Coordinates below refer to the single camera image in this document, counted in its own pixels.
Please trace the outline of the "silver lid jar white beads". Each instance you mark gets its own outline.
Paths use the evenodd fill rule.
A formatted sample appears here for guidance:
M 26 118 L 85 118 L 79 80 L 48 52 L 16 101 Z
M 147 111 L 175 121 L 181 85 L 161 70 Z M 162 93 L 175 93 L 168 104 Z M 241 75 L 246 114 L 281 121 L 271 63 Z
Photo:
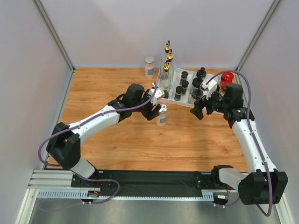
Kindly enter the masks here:
M 167 105 L 161 105 L 161 108 L 159 110 L 159 115 L 156 117 L 156 124 L 158 126 L 164 126 L 166 124 L 167 112 L 168 112 Z

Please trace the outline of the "small black lid jar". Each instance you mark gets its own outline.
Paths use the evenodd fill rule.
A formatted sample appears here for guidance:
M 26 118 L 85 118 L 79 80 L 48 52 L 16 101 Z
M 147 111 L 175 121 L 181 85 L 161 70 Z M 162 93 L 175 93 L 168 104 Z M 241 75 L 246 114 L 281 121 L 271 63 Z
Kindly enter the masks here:
M 184 96 L 184 95 L 186 94 L 188 85 L 189 85 L 189 82 L 188 82 L 187 80 L 183 80 L 183 81 L 181 82 L 181 86 L 182 86 L 182 88 L 183 88 L 182 96 Z
M 177 86 L 176 89 L 175 89 L 174 100 L 175 101 L 180 101 L 182 93 L 183 93 L 183 87 L 182 86 Z

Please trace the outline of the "black lid glass spice jar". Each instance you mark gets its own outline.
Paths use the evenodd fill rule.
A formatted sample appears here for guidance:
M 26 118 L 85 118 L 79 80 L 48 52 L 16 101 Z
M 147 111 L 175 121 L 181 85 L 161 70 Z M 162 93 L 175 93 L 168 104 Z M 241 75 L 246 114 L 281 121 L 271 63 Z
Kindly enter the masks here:
M 206 78 L 206 69 L 204 67 L 201 67 L 197 73 L 196 73 L 196 77 L 200 80 L 204 80 Z

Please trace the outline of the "oil bottle dark sauce back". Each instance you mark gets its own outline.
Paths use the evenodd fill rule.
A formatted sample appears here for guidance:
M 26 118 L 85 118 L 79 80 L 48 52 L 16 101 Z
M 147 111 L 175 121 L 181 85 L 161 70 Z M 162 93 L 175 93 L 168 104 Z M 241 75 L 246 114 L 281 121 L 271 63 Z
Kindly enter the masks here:
M 169 75 L 170 64 L 165 61 L 162 72 L 159 75 L 159 87 L 164 91 L 165 97 L 168 98 L 171 84 L 171 77 Z

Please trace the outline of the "oil bottle dark sauce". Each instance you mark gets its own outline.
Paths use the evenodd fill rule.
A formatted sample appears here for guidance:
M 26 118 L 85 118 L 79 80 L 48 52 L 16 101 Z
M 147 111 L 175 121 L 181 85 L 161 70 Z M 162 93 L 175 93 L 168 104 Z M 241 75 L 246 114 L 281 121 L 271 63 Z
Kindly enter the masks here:
M 170 64 L 165 61 L 162 72 L 159 75 L 159 87 L 164 91 L 165 97 L 168 98 L 171 84 L 171 77 L 169 75 Z
M 164 46 L 164 54 L 161 59 L 161 66 L 163 67 L 166 61 L 168 61 L 168 60 L 171 61 L 172 59 L 173 59 L 173 56 L 171 53 L 170 40 L 168 40 L 166 45 Z

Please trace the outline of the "black label spice shaker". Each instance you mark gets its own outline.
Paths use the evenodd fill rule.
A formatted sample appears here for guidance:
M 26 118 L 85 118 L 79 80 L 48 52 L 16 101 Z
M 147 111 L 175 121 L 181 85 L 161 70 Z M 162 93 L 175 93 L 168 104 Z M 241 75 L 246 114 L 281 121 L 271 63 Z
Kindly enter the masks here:
M 180 85 L 182 85 L 183 81 L 187 80 L 188 75 L 189 75 L 189 73 L 185 70 L 181 72 L 181 78 L 180 78 L 180 83 L 179 83 Z

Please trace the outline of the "red lid sauce jar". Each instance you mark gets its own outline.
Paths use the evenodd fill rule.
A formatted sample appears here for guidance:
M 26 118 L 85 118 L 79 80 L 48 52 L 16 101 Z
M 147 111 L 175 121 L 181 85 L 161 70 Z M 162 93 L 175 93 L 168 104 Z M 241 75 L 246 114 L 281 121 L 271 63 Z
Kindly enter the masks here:
M 219 91 L 218 91 L 220 95 L 222 95 L 222 96 L 225 95 L 225 90 L 226 90 L 226 87 L 227 87 L 228 84 L 232 84 L 232 81 L 226 80 L 226 81 L 223 81 L 221 83 L 221 86 L 220 86 Z
M 221 80 L 224 81 L 230 81 L 233 82 L 234 80 L 234 74 L 232 72 L 224 72 L 221 75 Z

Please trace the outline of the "clear oil bottle gold spout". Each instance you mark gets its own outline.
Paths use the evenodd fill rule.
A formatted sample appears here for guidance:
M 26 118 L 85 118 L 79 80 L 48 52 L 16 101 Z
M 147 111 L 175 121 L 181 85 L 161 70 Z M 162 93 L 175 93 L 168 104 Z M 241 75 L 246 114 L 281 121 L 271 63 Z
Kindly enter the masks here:
M 172 49 L 170 49 L 168 55 L 167 55 L 167 62 L 169 63 L 170 69 L 169 69 L 169 75 L 170 75 L 170 89 L 172 88 L 172 82 L 173 82 L 173 75 L 174 75 L 174 66 L 173 66 L 173 53 Z

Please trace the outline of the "silver lid jar blue label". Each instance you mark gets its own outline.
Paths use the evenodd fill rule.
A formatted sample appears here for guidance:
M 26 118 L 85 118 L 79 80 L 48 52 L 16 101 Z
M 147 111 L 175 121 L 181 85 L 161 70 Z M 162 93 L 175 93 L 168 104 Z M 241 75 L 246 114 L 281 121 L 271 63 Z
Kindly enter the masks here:
M 145 58 L 145 77 L 147 79 L 152 79 L 154 77 L 154 58 L 148 56 Z

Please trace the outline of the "oil bottle dark sauce front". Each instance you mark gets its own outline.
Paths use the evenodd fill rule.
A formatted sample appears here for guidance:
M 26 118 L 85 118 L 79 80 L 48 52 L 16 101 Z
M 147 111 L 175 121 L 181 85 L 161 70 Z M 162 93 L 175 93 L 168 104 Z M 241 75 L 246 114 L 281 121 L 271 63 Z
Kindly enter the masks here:
M 168 61 L 168 60 L 171 61 L 172 59 L 173 59 L 173 56 L 171 53 L 170 40 L 168 40 L 166 45 L 164 46 L 164 54 L 161 59 L 161 66 L 163 67 L 166 61 Z

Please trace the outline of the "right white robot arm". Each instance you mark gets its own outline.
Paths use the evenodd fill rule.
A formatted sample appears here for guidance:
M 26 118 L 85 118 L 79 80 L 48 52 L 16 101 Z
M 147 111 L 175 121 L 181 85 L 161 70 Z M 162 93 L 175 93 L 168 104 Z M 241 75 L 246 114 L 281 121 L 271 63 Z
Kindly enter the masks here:
M 218 165 L 212 169 L 211 185 L 221 189 L 229 185 L 237 190 L 245 205 L 278 204 L 288 183 L 286 172 L 278 171 L 262 144 L 255 128 L 255 117 L 243 106 L 243 88 L 239 84 L 228 84 L 224 95 L 215 87 L 202 84 L 203 96 L 196 100 L 190 110 L 198 119 L 206 113 L 220 112 L 237 136 L 246 159 L 248 174 L 236 171 L 229 165 Z

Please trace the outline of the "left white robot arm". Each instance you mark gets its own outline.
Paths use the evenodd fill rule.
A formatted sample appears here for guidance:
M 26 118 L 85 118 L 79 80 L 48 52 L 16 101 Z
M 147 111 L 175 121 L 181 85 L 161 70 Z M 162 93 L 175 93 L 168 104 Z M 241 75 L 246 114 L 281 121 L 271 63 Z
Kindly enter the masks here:
M 52 135 L 45 140 L 47 153 L 57 165 L 76 174 L 87 187 L 93 187 L 100 181 L 98 170 L 81 155 L 81 145 L 96 133 L 109 126 L 116 125 L 132 113 L 139 112 L 147 120 L 159 115 L 161 105 L 158 100 L 164 97 L 164 91 L 156 83 L 145 90 L 139 84 L 131 84 L 127 91 L 110 101 L 95 114 L 69 125 L 56 124 Z

